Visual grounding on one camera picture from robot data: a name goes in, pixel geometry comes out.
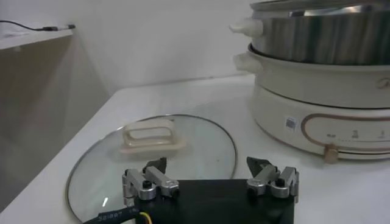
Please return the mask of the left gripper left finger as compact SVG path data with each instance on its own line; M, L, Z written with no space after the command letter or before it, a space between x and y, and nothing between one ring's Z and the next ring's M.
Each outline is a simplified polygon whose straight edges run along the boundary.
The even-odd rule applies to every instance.
M148 161L141 171L127 169L122 175L122 197L126 207L134 204L137 198L151 201L160 192L162 197L177 198L180 194L179 181L165 175L167 158Z

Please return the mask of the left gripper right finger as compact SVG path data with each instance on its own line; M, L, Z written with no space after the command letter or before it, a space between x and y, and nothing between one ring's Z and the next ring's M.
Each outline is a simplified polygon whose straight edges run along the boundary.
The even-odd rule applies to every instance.
M259 197L271 194L275 198L293 197L299 201L299 172L295 167L286 166L282 171L266 159L246 158L252 178L246 181L247 191Z

